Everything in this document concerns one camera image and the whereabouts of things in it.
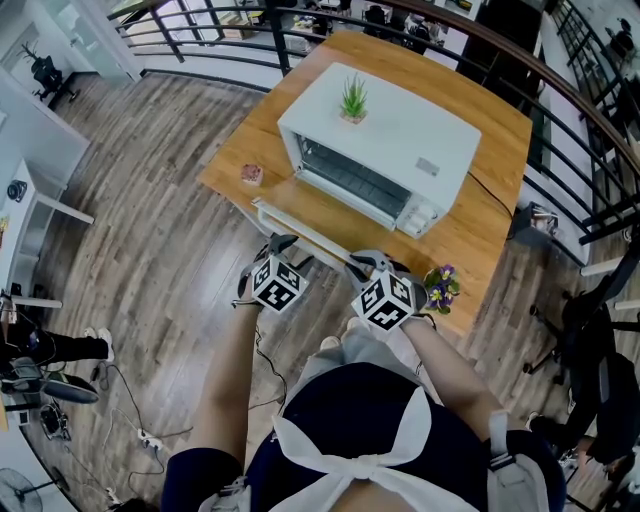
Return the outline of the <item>white oven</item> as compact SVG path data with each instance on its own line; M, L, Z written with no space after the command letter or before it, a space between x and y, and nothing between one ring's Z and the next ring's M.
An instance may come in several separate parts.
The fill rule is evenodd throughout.
M359 75L367 115L340 116L347 77ZM424 236L453 206L480 131L374 75L331 64L277 122L295 176L390 231Z

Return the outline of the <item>white glass oven door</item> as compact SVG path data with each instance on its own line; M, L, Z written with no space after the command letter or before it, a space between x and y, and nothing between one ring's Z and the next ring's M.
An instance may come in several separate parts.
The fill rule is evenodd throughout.
M263 224L297 235L302 249L338 272L350 254L364 249L378 249L403 263L409 261L398 236L293 176L284 178L265 170L252 205Z

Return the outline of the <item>wooden table with white legs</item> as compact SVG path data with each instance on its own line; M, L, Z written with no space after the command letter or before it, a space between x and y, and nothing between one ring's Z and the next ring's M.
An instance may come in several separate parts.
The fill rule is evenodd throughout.
M467 335L496 270L510 216L517 203L528 155L532 123L495 94L429 58L358 32L331 35L306 56L249 113L200 174L202 184L255 213L261 188L245 184L241 169L256 164L284 178L293 176L277 119L333 63L352 65L401 86L479 129L481 140L453 210L419 240L398 236L414 273L451 264L461 293L452 311L437 321Z

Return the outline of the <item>grey shorts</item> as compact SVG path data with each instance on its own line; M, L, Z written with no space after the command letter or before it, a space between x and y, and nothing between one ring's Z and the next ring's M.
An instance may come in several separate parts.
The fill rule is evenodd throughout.
M334 341L332 345L324 345L308 358L297 383L289 391L285 404L320 375L342 367L353 369L356 364L370 364L385 369L426 389L415 372L403 364L391 348L377 340L367 328L348 328L341 339L326 338L326 341L331 340Z

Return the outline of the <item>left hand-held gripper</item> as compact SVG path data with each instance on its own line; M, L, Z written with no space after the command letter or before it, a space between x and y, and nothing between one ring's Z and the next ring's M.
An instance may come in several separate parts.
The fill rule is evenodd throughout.
M237 304L260 305L281 314L299 300L309 281L302 275L310 271L314 262L308 256L292 266L282 253L299 240L297 235L276 234L270 237L254 261L246 266L237 286Z

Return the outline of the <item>black railing with wooden handrail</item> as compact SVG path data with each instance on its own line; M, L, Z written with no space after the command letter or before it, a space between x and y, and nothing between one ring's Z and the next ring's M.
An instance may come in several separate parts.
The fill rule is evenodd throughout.
M116 22L116 31L127 41L129 48L141 47L166 47L170 50L168 55L174 55L179 62L183 62L183 57L196 57L195 53L183 52L181 48L186 46L238 46L275 53L278 57L277 63L267 63L262 60L247 60L240 57L220 57L220 59L246 62L252 65L272 67L279 69L284 76L288 74L292 65L289 57L298 59L304 58L310 50L289 49L285 43L285 36L301 37L305 42L321 43L329 36L284 28L282 18L285 14L304 15L310 18L324 19L328 23L327 34L330 34L333 21L338 21L338 15L330 14L328 11L312 11L298 8L291 4L285 5L285 0L258 0L257 6L242 4L228 7L215 7L211 0L203 0L204 7L192 9L187 7L186 0L175 0L178 7L175 12L159 14L161 7L170 0L140 0L132 6L116 10L107 16L108 20ZM589 82L587 79L585 87L588 89L588 96L584 96L581 89L573 87L559 73L547 66L546 61L534 57L533 54L516 45L508 38L490 30L489 28L473 21L463 21L463 17L457 14L446 14L444 8L440 7L420 7L418 0L384 0L384 7L408 9L410 14L425 17L426 21L444 24L450 30L458 30L468 36L472 45L472 52L463 49L462 54L457 54L453 50L445 49L444 43L435 43L431 40L416 35L414 32L400 30L391 25L377 23L366 18L356 20L349 18L348 21L364 30L372 36L381 36L383 39L397 39L405 47L415 49L414 46L424 46L425 50L433 50L436 56L446 57L453 60L454 70L477 82L487 90L494 92L507 103L513 106L523 107L525 113L531 110L543 116L549 121L552 127L559 128L562 133L569 136L584 153L589 156L590 169L592 175L589 177L586 171L578 170L578 166L573 161L570 162L568 150L561 150L559 143L551 141L549 137L534 133L533 139L538 146L549 150L558 157L564 164L568 165L571 172L575 174L587 186L590 196L595 200L595 206L588 206L586 199L578 199L577 185L568 185L568 178L561 178L559 171L552 171L551 168L543 164L540 159L529 158L529 163L539 173L542 173L551 181L555 182L561 190L572 198L572 201L584 210L585 216L579 218L577 214L570 213L568 206L560 206L559 199L551 199L550 192L542 192L540 185L533 185L529 178L525 182L533 185L533 188L551 200L563 214L567 215L569 221L578 227L583 235L579 238L582 245L603 239L616 232L629 227L640 229L640 157L632 155L631 135L623 135L622 127L625 130L629 124L623 121L632 119L636 127L640 128L640 107L635 101L631 89L625 79L618 71L613 69L614 78L606 78L605 86L600 86L596 96L590 94ZM249 18L248 25L233 23L219 23L221 18L218 13L244 13ZM173 18L185 18L186 27L178 26L170 28L166 20ZM129 33L131 27L137 27L143 22L151 21L155 28L147 31ZM249 30L270 33L273 43L254 44L224 42L222 33L224 30ZM173 32L187 30L194 32L195 39L178 40ZM203 39L204 30L214 30L218 32L217 40ZM135 37L143 35L161 35L161 39L151 42L132 42ZM558 93L561 98L577 110L578 118L584 121L587 130L587 140L583 141L577 132L577 128L569 127L568 121L561 120L559 114L552 112L551 107L543 106L541 100L534 98L533 85L544 86L546 89Z

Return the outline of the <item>person's right forearm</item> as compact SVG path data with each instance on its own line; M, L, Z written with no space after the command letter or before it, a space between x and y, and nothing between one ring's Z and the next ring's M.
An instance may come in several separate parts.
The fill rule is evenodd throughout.
M489 420L502 409L489 387L456 349L424 319L401 326L414 347L443 405L481 439L489 437Z

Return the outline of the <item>navy top with white bow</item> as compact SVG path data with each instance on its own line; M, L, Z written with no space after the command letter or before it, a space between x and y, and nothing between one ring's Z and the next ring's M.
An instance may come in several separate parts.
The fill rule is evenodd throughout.
M562 512L544 442L479 438L420 385L370 364L313 379L245 460L248 408L197 410L168 463L161 512Z

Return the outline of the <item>white desk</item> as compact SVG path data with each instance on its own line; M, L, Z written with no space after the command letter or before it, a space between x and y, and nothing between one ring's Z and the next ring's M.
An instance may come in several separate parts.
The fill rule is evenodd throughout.
M0 207L0 289L9 292L16 284L27 300L34 284L36 266L53 214L65 214L88 225L94 218L60 201L66 186L31 169L22 160L10 180L22 196L5 197Z

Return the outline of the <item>black floor device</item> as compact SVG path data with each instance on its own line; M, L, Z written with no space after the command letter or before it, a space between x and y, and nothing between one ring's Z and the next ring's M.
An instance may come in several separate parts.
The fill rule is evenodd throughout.
M44 404L39 410L39 421L48 440L71 440L68 430L68 416L62 411L57 401Z

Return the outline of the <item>dark bin with magazines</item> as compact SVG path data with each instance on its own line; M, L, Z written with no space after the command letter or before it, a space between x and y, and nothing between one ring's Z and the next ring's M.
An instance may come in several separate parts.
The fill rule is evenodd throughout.
M558 215L546 207L530 202L513 219L510 238L528 247L549 246L558 229Z

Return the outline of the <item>purple flower potted plant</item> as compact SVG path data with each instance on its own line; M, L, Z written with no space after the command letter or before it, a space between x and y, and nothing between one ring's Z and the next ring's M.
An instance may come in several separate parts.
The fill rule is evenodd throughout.
M448 315L454 299L460 294L456 269L450 264L433 268L426 274L423 284L427 296L423 308Z

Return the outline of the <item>black office chair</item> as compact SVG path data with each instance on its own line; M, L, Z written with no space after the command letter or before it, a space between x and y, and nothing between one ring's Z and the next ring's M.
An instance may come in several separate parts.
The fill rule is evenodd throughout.
M602 278L596 288L576 296L568 292L562 294L566 304L561 313L560 327L546 318L536 305L532 305L529 314L556 338L556 345L539 362L524 364L522 372L533 375L549 360L554 360L561 370L553 382L562 384L567 373L575 373L588 359L599 361L613 352L616 330L640 333L640 322L614 322L607 306L607 301L622 291L638 264L640 239L630 243L621 261Z
M62 72L54 66L50 56L46 58L35 57L31 65L31 72L33 78L42 87L42 90L36 94L41 100L45 100L51 94L54 96L67 94L69 101L73 102L79 94L63 80Z

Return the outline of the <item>green spiky potted plant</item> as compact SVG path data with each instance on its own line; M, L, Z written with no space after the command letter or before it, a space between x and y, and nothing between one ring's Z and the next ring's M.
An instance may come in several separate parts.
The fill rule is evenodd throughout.
M357 73L347 77L340 104L341 118L351 124L359 124L367 115L366 102L367 91L364 80Z

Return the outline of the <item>black padded equipment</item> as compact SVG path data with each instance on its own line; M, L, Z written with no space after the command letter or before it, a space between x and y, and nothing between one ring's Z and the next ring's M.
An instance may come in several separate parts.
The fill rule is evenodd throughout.
M28 357L17 358L0 369L0 390L7 395L44 394L75 404L94 404L99 394L84 379L62 371L46 371Z

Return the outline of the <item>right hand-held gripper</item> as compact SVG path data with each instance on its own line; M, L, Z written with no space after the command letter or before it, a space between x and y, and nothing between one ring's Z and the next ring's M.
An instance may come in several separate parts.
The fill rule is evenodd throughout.
M426 304L423 281L404 264L379 250L350 254L344 265L356 297L351 306L369 326L389 332L410 317L420 317Z

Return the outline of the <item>person's left forearm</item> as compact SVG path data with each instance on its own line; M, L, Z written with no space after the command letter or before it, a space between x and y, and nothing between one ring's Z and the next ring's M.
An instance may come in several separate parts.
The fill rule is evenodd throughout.
M259 312L255 304L241 304L234 310L204 381L198 410L205 415L247 410Z

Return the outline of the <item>black pedestal fan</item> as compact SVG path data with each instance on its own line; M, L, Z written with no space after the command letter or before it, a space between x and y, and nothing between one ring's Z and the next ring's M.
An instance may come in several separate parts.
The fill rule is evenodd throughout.
M11 468L0 469L0 505L6 512L43 512L43 501L39 492L55 486L68 491L69 484L57 467L53 477L40 485L34 485L23 474Z

